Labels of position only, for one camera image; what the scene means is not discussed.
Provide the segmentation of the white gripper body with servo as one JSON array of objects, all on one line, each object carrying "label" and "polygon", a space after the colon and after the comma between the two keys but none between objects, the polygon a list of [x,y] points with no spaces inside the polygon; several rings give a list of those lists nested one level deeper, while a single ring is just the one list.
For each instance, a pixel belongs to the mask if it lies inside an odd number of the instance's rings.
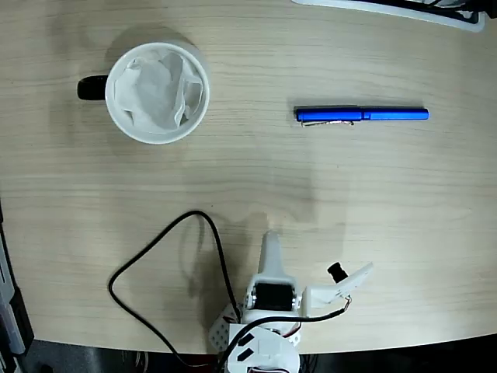
[{"label": "white gripper body with servo", "polygon": [[271,316],[298,316],[300,302],[294,277],[256,274],[247,288],[242,322],[250,323]]}]

